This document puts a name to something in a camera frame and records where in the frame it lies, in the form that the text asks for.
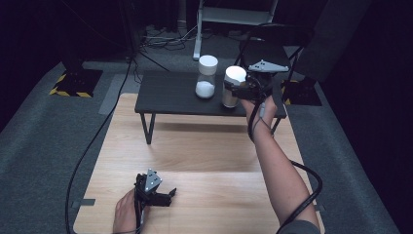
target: table top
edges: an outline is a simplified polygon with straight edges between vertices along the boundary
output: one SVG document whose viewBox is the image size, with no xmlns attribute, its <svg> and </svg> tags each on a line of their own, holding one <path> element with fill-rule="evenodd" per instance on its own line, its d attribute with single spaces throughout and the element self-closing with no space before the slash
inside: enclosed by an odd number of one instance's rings
<svg viewBox="0 0 413 234">
<path fill-rule="evenodd" d="M 157 192 L 177 188 L 170 207 L 151 207 L 143 233 L 271 233 L 279 228 L 245 117 L 160 115 L 146 144 L 137 95 L 121 95 L 74 223 L 76 233 L 111 233 L 115 206 L 149 168 L 163 179 Z M 288 118 L 277 140 L 302 163 Z M 299 171 L 311 190 L 307 174 Z"/>
<path fill-rule="evenodd" d="M 205 99 L 195 94 L 198 74 L 190 72 L 145 71 L 136 102 L 136 113 L 185 114 L 208 116 L 245 116 L 239 104 L 225 107 L 222 100 L 224 75 L 215 75 L 213 97 Z M 276 117 L 285 118 L 280 82 L 275 81 L 273 97 L 279 107 Z"/>
</svg>

